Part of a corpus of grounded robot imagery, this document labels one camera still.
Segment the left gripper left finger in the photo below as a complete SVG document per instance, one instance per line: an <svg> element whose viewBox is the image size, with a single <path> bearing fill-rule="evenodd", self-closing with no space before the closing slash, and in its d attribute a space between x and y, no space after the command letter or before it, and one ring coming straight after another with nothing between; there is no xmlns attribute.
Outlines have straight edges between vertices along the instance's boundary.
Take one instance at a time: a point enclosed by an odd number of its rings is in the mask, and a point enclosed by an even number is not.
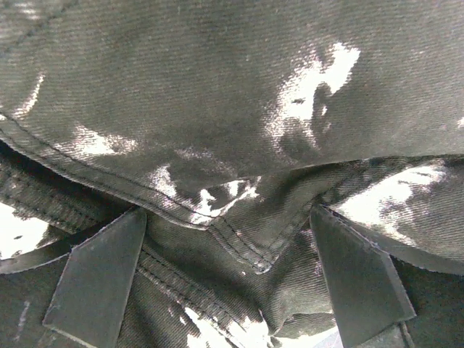
<svg viewBox="0 0 464 348"><path fill-rule="evenodd" d="M146 231L132 208L1 261L2 347L115 347Z"/></svg>

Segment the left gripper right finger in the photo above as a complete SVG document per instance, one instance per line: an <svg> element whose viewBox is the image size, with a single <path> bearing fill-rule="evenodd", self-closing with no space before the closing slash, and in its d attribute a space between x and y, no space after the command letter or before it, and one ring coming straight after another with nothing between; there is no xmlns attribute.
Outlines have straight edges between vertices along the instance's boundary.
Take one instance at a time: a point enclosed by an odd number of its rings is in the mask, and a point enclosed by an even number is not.
<svg viewBox="0 0 464 348"><path fill-rule="evenodd" d="M462 347L463 263L321 205L310 228L344 347Z"/></svg>

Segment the black white patterned trousers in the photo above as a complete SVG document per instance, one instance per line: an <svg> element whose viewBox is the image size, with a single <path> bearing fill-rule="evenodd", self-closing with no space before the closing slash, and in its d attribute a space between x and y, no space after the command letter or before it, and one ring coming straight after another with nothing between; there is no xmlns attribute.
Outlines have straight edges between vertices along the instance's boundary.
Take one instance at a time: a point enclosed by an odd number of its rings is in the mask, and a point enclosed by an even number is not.
<svg viewBox="0 0 464 348"><path fill-rule="evenodd" d="M3 1L1 205L146 213L115 347L344 346L314 206L463 263L463 3Z"/></svg>

